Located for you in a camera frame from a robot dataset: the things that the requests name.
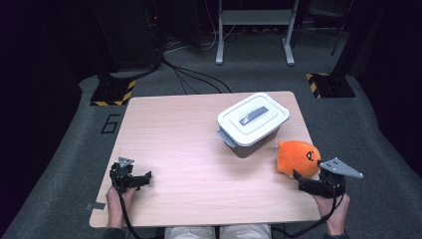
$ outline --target container handle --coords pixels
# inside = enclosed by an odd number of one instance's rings
[[[265,107],[257,108],[256,110],[253,110],[252,112],[245,115],[243,118],[239,120],[239,123],[243,126],[248,124],[250,121],[254,120],[258,116],[262,115],[263,113],[267,112],[268,109]]]
[[[229,136],[225,131],[223,131],[221,128],[217,130],[218,135],[223,138],[223,140],[226,142],[227,145],[229,145],[231,148],[234,148],[237,144],[236,142]]]

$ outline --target white pants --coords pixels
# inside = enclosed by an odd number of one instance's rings
[[[167,227],[165,239],[215,239],[214,227]],[[248,224],[220,227],[220,239],[271,239],[269,224]]]

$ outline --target white plastic container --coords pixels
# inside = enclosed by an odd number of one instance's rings
[[[290,116],[266,93],[255,93],[218,115],[218,134],[239,157],[247,157],[273,139]]]

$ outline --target wire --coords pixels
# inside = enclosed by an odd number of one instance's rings
[[[178,40],[178,41],[176,41],[176,40],[169,41],[167,43],[167,45],[165,46],[166,52],[164,52],[164,54],[166,54],[168,51],[171,52],[174,49],[177,49],[177,47],[179,47],[180,45],[182,45],[182,43],[183,43],[183,41],[180,41],[180,40]]]
[[[164,65],[166,65],[166,66],[168,66],[168,67],[170,67],[173,71],[174,71],[174,73],[176,74],[176,76],[177,76],[177,79],[179,79],[179,81],[180,81],[180,84],[182,85],[182,88],[183,88],[183,92],[185,93],[185,95],[188,95],[188,93],[186,92],[186,89],[185,89],[185,85],[188,87],[188,88],[190,88],[193,92],[195,92],[196,94],[198,94],[199,95],[199,93],[196,91],[196,90],[194,90],[186,81],[185,81],[185,79],[181,76],[181,75],[184,75],[184,76],[187,76],[187,77],[190,77],[190,78],[192,78],[192,79],[195,79],[195,80],[198,80],[198,81],[200,81],[200,82],[203,82],[203,83],[205,83],[205,84],[207,84],[207,85],[209,85],[209,86],[211,86],[211,87],[213,87],[215,90],[217,90],[217,92],[218,93],[222,93],[221,92],[221,90],[220,89],[218,89],[215,85],[213,85],[212,83],[210,83],[210,82],[208,82],[208,81],[206,81],[206,80],[204,80],[204,79],[201,79],[201,78],[199,78],[199,77],[196,77],[196,76],[194,76],[194,75],[192,75],[192,74],[196,74],[196,75],[198,75],[198,76],[202,76],[202,77],[206,77],[206,78],[209,78],[209,79],[212,79],[212,80],[214,80],[214,81],[216,81],[216,82],[219,82],[220,84],[222,84],[226,89],[227,89],[227,91],[229,92],[229,93],[232,93],[232,91],[230,90],[230,88],[225,84],[225,83],[223,83],[222,81],[220,81],[220,80],[218,80],[218,79],[216,79],[216,78],[214,78],[214,77],[211,77],[211,76],[208,76],[208,75],[206,75],[206,74],[203,74],[203,73],[199,73],[199,72],[195,72],[195,71],[192,71],[192,70],[189,70],[189,69],[186,69],[186,68],[181,68],[181,67],[177,67],[177,66],[174,66],[174,65],[172,65],[171,63],[169,63],[167,60],[165,60],[165,58],[163,57],[162,59],[161,59],[161,62],[164,64]]]
[[[94,15],[94,17],[98,21],[99,26],[100,26],[100,28],[101,28],[104,36],[105,36],[106,41],[115,50],[116,54],[120,57],[120,59],[122,61],[126,61],[126,58],[121,54],[120,50],[117,48],[117,46],[115,45],[114,41],[109,37],[106,29],[104,28],[102,19],[99,16],[99,12],[97,11],[97,8],[96,8],[94,2],[92,0],[86,0],[86,2],[87,2],[88,6],[90,8],[91,13]],[[161,51],[162,50],[159,50],[159,52],[157,52],[158,56],[162,54]],[[154,66],[149,66],[146,69],[146,72],[143,72],[143,73],[140,73],[140,74],[136,74],[136,75],[125,77],[125,78],[117,78],[117,77],[114,77],[114,76],[109,76],[109,78],[111,80],[114,80],[114,81],[134,81],[134,80],[138,80],[140,78],[146,77],[149,74],[155,72],[155,70],[157,70],[158,67],[159,67],[159,64],[155,64]]]
[[[217,32],[215,30],[214,22],[212,21],[212,18],[211,18],[211,14],[210,14],[210,10],[208,8],[207,0],[204,0],[204,2],[205,2],[205,8],[207,9],[208,18],[210,19],[210,22],[211,22],[212,31],[214,33],[214,41],[212,42],[211,46],[206,48],[206,49],[201,49],[201,50],[207,51],[207,50],[210,50],[214,46],[214,44],[216,44],[218,41],[217,41]]]
[[[283,223],[283,230],[286,231],[286,223]]]
[[[340,198],[340,200],[339,200],[339,202],[338,202],[338,204],[337,204],[337,202],[336,202],[336,196],[335,196],[335,188],[334,188],[334,186],[331,184],[331,182],[328,180],[327,181],[327,183],[329,184],[329,186],[331,186],[331,188],[332,188],[332,208],[331,208],[331,211],[327,214],[327,215],[325,215],[325,216],[323,216],[320,220],[318,220],[318,221],[316,221],[315,223],[313,223],[312,225],[310,225],[310,226],[308,226],[308,227],[306,227],[306,228],[304,228],[304,229],[302,229],[301,231],[299,231],[299,232],[297,232],[297,233],[295,233],[295,234],[289,234],[286,230],[282,230],[282,229],[280,229],[280,228],[272,228],[272,230],[274,230],[274,231],[278,231],[278,232],[281,232],[281,233],[283,233],[285,236],[288,236],[289,238],[297,238],[297,237],[300,237],[300,236],[302,236],[302,235],[304,235],[305,233],[307,233],[307,232],[309,232],[309,231],[311,231],[312,229],[314,229],[314,228],[316,228],[316,227],[318,227],[318,226],[320,226],[321,224],[323,224],[323,223],[325,223],[326,222],[326,220],[328,220],[328,218],[332,215],[332,213],[334,212],[334,210],[338,207],[338,205],[341,203],[341,201],[342,201],[342,199],[343,199],[343,197],[344,197],[344,193],[341,195],[341,198]]]
[[[130,223],[130,220],[129,220],[129,217],[127,216],[127,211],[126,211],[126,206],[124,205],[124,199],[123,199],[123,195],[122,195],[122,193],[121,193],[121,191],[120,191],[120,189],[121,189],[121,187],[120,186],[117,186],[117,184],[115,183],[115,180],[114,180],[114,171],[112,171],[112,177],[111,177],[111,180],[112,180],[112,185],[114,185],[114,187],[115,187],[115,190],[117,191],[117,195],[118,195],[118,199],[120,200],[120,206],[121,206],[121,211],[123,212],[123,218],[124,218],[124,221],[126,222],[126,226],[127,226],[127,229],[129,229],[129,233],[128,233],[128,235],[127,235],[127,238],[129,238],[129,236],[130,236],[130,234],[131,235],[133,235],[133,237],[134,238],[136,238],[136,239],[142,239],[135,231],[134,231],[134,229],[133,229],[133,227],[132,227],[132,225],[131,225],[131,223]],[[164,238],[163,236],[155,236],[155,237],[151,237],[151,238],[149,238],[149,239],[162,239],[162,238]]]
[[[243,5],[243,0],[240,1],[239,10],[242,10],[242,5]],[[233,31],[233,29],[235,29],[235,27],[236,27],[236,25],[233,25],[233,27],[232,27],[232,29],[230,29],[229,33],[227,33],[226,36],[223,37],[223,40],[225,40],[232,33],[232,31]]]

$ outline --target black cable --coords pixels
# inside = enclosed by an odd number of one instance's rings
[[[113,185],[116,185],[115,184],[115,180],[114,180],[114,176],[111,178],[111,180],[112,180],[112,184]],[[124,205],[124,199],[123,199],[123,195],[122,195],[122,193],[120,191],[120,187],[115,186],[114,188],[117,191],[118,199],[120,200],[121,211],[123,212],[123,218],[124,218],[124,221],[126,222],[127,229],[129,229],[129,235],[132,234],[134,238],[136,238],[136,239],[142,239],[134,231],[134,229],[133,229],[133,227],[132,227],[132,225],[130,223],[129,217],[127,216],[126,206]],[[149,238],[149,239],[161,239],[161,238],[163,238],[163,236],[156,236],[156,237],[152,237],[152,238]]]
[[[125,58],[122,56],[122,54],[121,54],[121,52],[118,50],[118,48],[115,46],[115,43],[109,38],[109,36],[108,36],[108,34],[107,34],[107,32],[106,32],[106,29],[103,27],[103,24],[102,24],[102,20],[101,20],[101,18],[99,17],[99,14],[98,14],[98,12],[97,12],[97,9],[96,9],[96,7],[95,7],[95,4],[93,3],[93,1],[92,0],[86,0],[86,2],[87,2],[87,4],[88,4],[88,7],[89,7],[89,9],[90,9],[90,11],[91,11],[91,13],[94,15],[94,17],[96,18],[96,20],[98,21],[98,23],[99,23],[99,26],[100,26],[100,28],[101,28],[101,30],[102,30],[102,32],[103,32],[103,34],[104,34],[104,36],[105,36],[105,39],[107,40],[107,42],[114,48],[114,50],[117,52],[117,55],[122,59],[122,60],[124,60],[125,61]],[[147,71],[146,72],[144,72],[144,73],[140,73],[140,74],[136,74],[136,75],[133,75],[133,76],[130,76],[130,77],[124,77],[124,78],[117,78],[117,77],[114,77],[114,76],[109,76],[109,78],[111,79],[111,80],[115,80],[115,81],[134,81],[134,80],[138,80],[138,79],[140,79],[140,78],[143,78],[143,77],[146,77],[146,76],[148,76],[149,74],[151,74],[151,73],[153,73],[153,72],[155,72],[155,70],[157,70],[158,69],[158,67],[159,67],[159,64],[157,63],[157,64],[155,64],[155,65],[153,65],[153,66],[149,66],[148,68],[147,68]]]
[[[190,77],[190,78],[192,78],[192,79],[195,79],[195,80],[198,80],[198,81],[201,81],[201,82],[203,82],[203,83],[206,83],[206,84],[208,84],[209,86],[211,86],[211,87],[213,87],[215,90],[217,90],[218,91],[218,93],[222,93],[215,85],[213,85],[212,83],[210,83],[210,82],[208,82],[208,81],[206,81],[206,80],[204,80],[204,79],[200,79],[200,78],[198,78],[198,77],[196,77],[196,76],[193,76],[192,74],[190,74],[190,73],[193,73],[193,74],[197,74],[197,75],[199,75],[199,76],[203,76],[203,77],[207,77],[207,78],[210,78],[210,79],[212,79],[212,80],[214,80],[214,81],[216,81],[216,82],[219,82],[220,84],[222,84],[227,90],[228,90],[228,92],[229,93],[232,93],[232,91],[230,90],[230,88],[225,84],[225,83],[223,83],[222,81],[220,81],[220,80],[218,80],[218,79],[216,79],[216,78],[214,78],[214,77],[211,77],[211,76],[208,76],[208,75],[206,75],[206,74],[203,74],[203,73],[199,73],[199,72],[195,72],[195,71],[192,71],[192,70],[189,70],[189,69],[186,69],[186,68],[181,68],[181,67],[177,67],[177,66],[174,66],[173,64],[171,64],[171,63],[169,63],[167,60],[165,60],[165,58],[163,57],[162,59],[161,59],[161,62],[163,63],[163,64],[165,64],[166,66],[168,66],[168,67],[170,67],[171,69],[173,69],[173,71],[175,72],[175,74],[176,74],[176,76],[177,76],[177,78],[179,79],[179,81],[180,81],[180,83],[182,84],[182,87],[183,87],[183,91],[184,91],[184,93],[187,95],[187,92],[186,92],[186,90],[185,90],[185,88],[184,88],[184,86],[183,86],[183,83],[184,84],[186,84],[186,86],[188,86],[192,91],[194,91],[196,94],[199,94],[197,91],[195,91],[191,86],[189,86],[189,84],[181,77],[181,75],[180,74],[183,74],[183,75],[185,75],[185,76],[187,76],[187,77]]]
[[[313,223],[312,225],[310,225],[310,226],[308,226],[308,227],[306,227],[306,228],[304,228],[304,229],[302,229],[301,231],[299,231],[299,232],[297,232],[297,233],[295,233],[295,234],[289,234],[286,230],[282,230],[282,229],[280,229],[280,228],[273,228],[273,230],[274,231],[278,231],[278,232],[281,232],[281,233],[283,233],[285,236],[288,236],[289,238],[297,238],[297,237],[300,237],[300,236],[302,236],[302,235],[304,235],[305,233],[307,233],[307,232],[309,232],[309,231],[311,231],[312,229],[314,229],[314,228],[316,228],[316,227],[318,227],[318,226],[320,226],[321,224],[323,224],[323,223],[325,223],[326,222],[326,220],[328,220],[329,219],[329,217],[332,215],[332,213],[334,212],[334,210],[338,207],[338,205],[341,203],[341,201],[342,201],[342,199],[343,199],[343,197],[344,197],[344,193],[341,195],[341,198],[340,198],[340,200],[339,200],[339,202],[338,202],[338,204],[336,203],[336,196],[335,196],[335,188],[333,187],[333,185],[331,184],[331,182],[329,181],[329,180],[327,180],[326,181],[330,186],[331,186],[331,188],[332,188],[332,208],[331,208],[331,211],[327,214],[327,215],[325,215],[325,216],[323,216],[320,220],[318,220],[318,221],[316,221],[315,223]]]
[[[238,34],[237,33],[233,33],[233,35],[229,34],[226,36],[226,38],[224,38],[224,42],[225,43],[233,43],[238,39]]]
[[[283,223],[283,230],[286,231],[286,223]]]

